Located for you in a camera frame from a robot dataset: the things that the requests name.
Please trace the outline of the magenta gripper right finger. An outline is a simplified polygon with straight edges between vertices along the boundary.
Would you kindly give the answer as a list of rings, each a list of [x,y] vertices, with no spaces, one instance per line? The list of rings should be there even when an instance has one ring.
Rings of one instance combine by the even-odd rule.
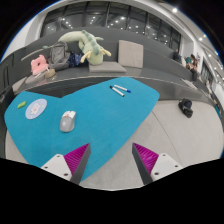
[[[137,143],[132,144],[132,154],[144,185],[182,169],[167,153],[157,154]]]

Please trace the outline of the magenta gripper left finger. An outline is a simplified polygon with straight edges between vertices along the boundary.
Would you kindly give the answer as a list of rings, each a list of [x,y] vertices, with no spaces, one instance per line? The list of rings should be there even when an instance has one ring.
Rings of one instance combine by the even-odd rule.
[[[87,143],[66,155],[54,155],[42,166],[42,169],[79,185],[90,154],[91,147]]]

